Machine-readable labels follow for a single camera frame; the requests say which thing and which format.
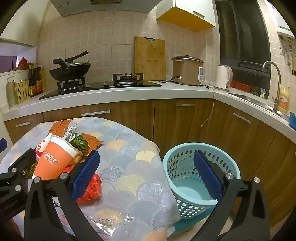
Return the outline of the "orange paper soy milk cup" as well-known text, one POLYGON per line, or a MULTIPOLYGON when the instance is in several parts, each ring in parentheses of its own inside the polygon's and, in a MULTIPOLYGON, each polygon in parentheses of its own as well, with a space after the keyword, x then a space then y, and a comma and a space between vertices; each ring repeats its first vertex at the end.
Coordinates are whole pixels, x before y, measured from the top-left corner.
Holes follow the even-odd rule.
POLYGON ((63 138, 53 135, 41 155, 32 178, 56 179, 78 155, 78 151, 63 138))

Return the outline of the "red plastic bag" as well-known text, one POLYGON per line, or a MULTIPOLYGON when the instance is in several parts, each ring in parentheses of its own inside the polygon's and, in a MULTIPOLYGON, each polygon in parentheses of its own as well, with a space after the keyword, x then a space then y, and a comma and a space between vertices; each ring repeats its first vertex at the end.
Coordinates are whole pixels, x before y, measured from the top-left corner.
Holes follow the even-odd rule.
POLYGON ((92 199, 98 199, 101 195, 101 179, 92 167, 82 167, 78 171, 79 164, 64 169, 69 174, 66 188, 70 197, 76 203, 85 203, 92 199))

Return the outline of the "clear plastic wrapper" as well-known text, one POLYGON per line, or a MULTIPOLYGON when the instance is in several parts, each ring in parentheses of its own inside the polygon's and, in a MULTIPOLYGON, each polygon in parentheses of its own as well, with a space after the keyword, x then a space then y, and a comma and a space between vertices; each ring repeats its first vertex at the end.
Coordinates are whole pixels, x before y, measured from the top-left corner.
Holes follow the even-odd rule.
POLYGON ((78 207, 103 240, 142 240, 138 230, 138 211, 133 199, 99 198, 78 207))

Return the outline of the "dark kitchen window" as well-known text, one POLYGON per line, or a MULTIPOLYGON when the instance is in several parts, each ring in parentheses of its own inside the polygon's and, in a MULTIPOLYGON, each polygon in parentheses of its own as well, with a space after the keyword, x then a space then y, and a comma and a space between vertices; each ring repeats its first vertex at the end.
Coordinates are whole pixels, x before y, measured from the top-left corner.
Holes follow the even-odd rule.
POLYGON ((270 44, 257 1, 215 1, 219 34, 220 64, 233 71, 232 81, 248 85, 268 99, 271 66, 270 44))

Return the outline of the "red white crushed paper cup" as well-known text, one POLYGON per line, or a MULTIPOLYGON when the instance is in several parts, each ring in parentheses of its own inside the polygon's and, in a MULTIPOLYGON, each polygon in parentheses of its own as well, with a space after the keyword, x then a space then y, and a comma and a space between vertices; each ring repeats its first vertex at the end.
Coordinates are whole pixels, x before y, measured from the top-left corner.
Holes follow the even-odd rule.
POLYGON ((37 160, 39 160, 44 152, 44 150, 46 149, 46 146, 48 145, 51 137, 52 137, 52 133, 49 133, 35 148, 35 153, 36 153, 36 158, 37 160))

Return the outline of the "wooden base cabinets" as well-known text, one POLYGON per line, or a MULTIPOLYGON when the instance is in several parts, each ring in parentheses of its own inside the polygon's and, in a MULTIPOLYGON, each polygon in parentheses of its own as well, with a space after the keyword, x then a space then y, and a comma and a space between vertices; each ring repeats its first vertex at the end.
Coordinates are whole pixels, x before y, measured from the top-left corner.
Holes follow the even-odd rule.
POLYGON ((161 155, 186 142, 205 142, 228 153, 243 178, 263 180, 271 225, 295 207, 295 131, 280 116, 230 97, 157 99, 91 104, 71 108, 44 105, 33 114, 5 121, 13 144, 46 121, 82 117, 120 123, 155 142, 161 155))

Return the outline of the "yellow plastic utensil basket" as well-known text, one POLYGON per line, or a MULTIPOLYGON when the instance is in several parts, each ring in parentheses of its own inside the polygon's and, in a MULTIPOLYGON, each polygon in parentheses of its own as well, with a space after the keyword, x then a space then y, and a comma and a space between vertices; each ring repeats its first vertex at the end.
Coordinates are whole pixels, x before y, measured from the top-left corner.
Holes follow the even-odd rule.
POLYGON ((30 85, 28 80, 21 80, 15 84, 16 100, 20 104, 31 97, 30 85))

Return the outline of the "orange snack package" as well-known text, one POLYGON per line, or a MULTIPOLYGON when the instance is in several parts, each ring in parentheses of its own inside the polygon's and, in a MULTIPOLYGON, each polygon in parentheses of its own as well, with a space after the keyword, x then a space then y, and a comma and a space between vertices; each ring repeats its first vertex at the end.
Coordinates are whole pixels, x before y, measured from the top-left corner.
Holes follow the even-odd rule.
POLYGON ((60 120, 55 122, 52 127, 49 130, 49 133, 59 136, 59 137, 64 137, 66 130, 72 120, 60 120))

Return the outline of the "green leafy vegetable scrap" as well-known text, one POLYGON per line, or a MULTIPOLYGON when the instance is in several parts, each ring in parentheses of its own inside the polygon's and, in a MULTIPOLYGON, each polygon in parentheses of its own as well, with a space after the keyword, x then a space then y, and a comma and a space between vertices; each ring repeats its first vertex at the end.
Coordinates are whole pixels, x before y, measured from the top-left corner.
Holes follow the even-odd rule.
POLYGON ((70 141, 70 144, 82 153, 88 151, 88 142, 82 137, 82 135, 75 135, 74 139, 70 141))

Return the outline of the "dark soy sauce bottle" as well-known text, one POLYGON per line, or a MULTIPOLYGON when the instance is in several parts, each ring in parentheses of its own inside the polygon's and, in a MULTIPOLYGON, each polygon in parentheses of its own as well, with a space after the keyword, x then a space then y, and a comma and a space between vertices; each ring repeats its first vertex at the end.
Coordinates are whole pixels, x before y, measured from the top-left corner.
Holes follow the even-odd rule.
POLYGON ((29 65, 29 88, 30 88, 30 97, 34 97, 38 94, 43 93, 43 75, 42 68, 29 65))

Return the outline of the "black wok with lid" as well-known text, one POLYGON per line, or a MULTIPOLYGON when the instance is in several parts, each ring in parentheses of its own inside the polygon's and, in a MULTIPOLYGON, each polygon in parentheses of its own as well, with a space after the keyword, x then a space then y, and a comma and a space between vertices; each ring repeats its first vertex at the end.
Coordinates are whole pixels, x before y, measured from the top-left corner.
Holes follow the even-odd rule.
POLYGON ((49 71, 51 77, 57 81, 81 79, 88 72, 91 64, 89 63, 89 60, 85 62, 74 62, 74 60, 81 58, 88 53, 88 51, 84 51, 79 55, 67 58, 65 60, 61 58, 53 59, 53 64, 58 64, 60 67, 49 71))

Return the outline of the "scallop pattern tablecloth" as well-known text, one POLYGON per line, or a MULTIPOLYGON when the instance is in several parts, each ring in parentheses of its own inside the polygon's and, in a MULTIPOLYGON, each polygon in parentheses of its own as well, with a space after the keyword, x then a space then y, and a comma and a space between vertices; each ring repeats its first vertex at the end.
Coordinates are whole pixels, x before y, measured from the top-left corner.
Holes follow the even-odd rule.
MULTIPOLYGON (((180 215, 158 148, 133 130, 119 123, 108 126, 107 122, 94 117, 72 119, 69 126, 77 126, 77 135, 82 135, 88 142, 88 151, 82 153, 76 149, 78 155, 67 167, 84 162, 92 151, 97 151, 100 162, 95 173, 101 179, 99 198, 137 201, 133 207, 138 211, 138 230, 142 240, 166 240, 168 229, 180 220, 180 215)), ((1 173, 6 173, 28 149, 35 150, 53 124, 42 123, 17 141, 1 162, 1 173)), ((36 159, 25 175, 28 195, 38 161, 36 159)), ((58 198, 53 197, 53 202, 64 230, 72 235, 74 232, 58 198)), ((11 219, 1 211, 1 240, 26 240, 24 221, 25 210, 11 219)))

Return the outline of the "black glass gas stove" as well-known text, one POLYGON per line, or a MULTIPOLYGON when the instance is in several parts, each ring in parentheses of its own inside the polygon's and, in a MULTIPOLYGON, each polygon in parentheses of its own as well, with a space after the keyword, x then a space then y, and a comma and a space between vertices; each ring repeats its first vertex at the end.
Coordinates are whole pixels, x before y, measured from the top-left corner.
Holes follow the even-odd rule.
POLYGON ((98 89, 109 89, 109 88, 122 88, 122 87, 160 87, 158 83, 153 83, 150 81, 144 80, 143 73, 136 74, 113 74, 111 81, 100 81, 94 83, 88 83, 85 81, 85 77, 82 77, 79 80, 62 82, 62 85, 65 84, 65 87, 61 87, 55 91, 49 92, 44 96, 41 96, 39 100, 60 96, 64 94, 83 92, 89 90, 98 90, 98 89))

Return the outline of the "grey range hood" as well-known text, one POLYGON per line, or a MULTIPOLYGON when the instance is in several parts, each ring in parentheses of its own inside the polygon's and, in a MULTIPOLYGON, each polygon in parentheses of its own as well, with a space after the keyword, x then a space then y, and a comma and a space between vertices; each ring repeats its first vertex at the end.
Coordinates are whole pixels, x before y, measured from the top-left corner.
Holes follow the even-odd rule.
POLYGON ((122 1, 92 1, 92 0, 51 0, 53 6, 62 17, 86 13, 90 11, 140 11, 149 13, 159 0, 122 0, 122 1))

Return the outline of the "wooden cutting board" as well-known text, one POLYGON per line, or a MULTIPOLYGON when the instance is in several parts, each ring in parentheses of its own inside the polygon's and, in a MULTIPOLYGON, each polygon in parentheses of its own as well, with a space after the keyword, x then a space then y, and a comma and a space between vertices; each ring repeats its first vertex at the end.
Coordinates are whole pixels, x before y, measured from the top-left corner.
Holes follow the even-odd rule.
POLYGON ((142 73, 144 80, 166 80, 164 40, 134 37, 134 72, 142 73))

